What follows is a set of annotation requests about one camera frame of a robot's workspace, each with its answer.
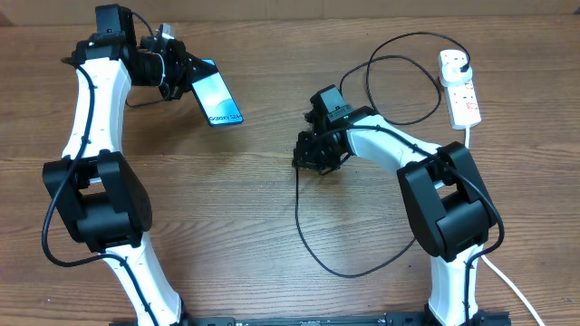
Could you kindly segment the Galaxy S24+ smartphone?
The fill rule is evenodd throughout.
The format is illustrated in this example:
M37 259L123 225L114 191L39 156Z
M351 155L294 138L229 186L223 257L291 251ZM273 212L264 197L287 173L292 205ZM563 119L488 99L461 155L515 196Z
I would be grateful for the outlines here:
M215 64L211 59L201 60ZM192 83L191 88L210 127L238 125L244 122L243 115L219 69L217 73Z

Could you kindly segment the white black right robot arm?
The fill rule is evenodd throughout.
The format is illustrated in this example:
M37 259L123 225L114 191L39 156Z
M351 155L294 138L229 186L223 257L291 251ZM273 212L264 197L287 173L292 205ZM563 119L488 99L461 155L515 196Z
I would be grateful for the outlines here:
M503 226L467 147L441 146L393 127L378 111L353 108L335 85L318 91L304 116L292 165L320 175L351 156L368 159L398 179L415 242L430 256L431 293L423 321L481 325L477 264L492 226Z

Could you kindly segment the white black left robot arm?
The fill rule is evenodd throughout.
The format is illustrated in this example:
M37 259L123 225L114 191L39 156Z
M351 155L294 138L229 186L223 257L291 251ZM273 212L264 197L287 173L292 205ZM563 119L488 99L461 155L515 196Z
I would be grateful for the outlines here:
M122 153L125 103L132 86L158 87L164 100L192 92L209 120L233 108L217 66L188 53L158 30L138 38L136 14L121 5L96 8L97 31L67 59L78 77L71 136L61 158L43 166L51 196L70 235L117 275L139 325L190 325L179 294L150 240L149 195Z

